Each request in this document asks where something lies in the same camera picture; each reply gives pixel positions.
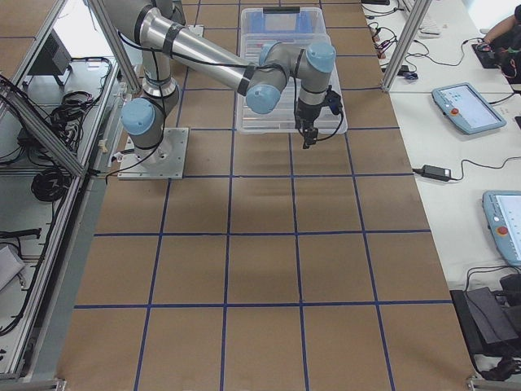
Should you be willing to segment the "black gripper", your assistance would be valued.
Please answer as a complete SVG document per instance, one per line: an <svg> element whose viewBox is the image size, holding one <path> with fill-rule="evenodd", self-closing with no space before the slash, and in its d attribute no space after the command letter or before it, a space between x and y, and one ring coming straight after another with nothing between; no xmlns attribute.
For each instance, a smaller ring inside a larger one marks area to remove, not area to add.
<svg viewBox="0 0 521 391"><path fill-rule="evenodd" d="M295 128L302 130L303 149L310 149L317 143L318 129L315 128L315 120L320 116L322 108L325 106L325 99L320 103L308 104L301 98L296 101L296 109L294 113Z"/></svg>

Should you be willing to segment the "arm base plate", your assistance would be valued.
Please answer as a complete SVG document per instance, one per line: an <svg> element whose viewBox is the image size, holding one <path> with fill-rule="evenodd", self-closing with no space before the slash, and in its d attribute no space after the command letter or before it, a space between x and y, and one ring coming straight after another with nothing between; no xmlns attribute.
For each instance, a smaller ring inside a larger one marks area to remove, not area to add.
<svg viewBox="0 0 521 391"><path fill-rule="evenodd" d="M166 128L158 149L143 162L147 153L142 150L124 154L117 177L121 180L182 179L189 132L188 128Z"/></svg>

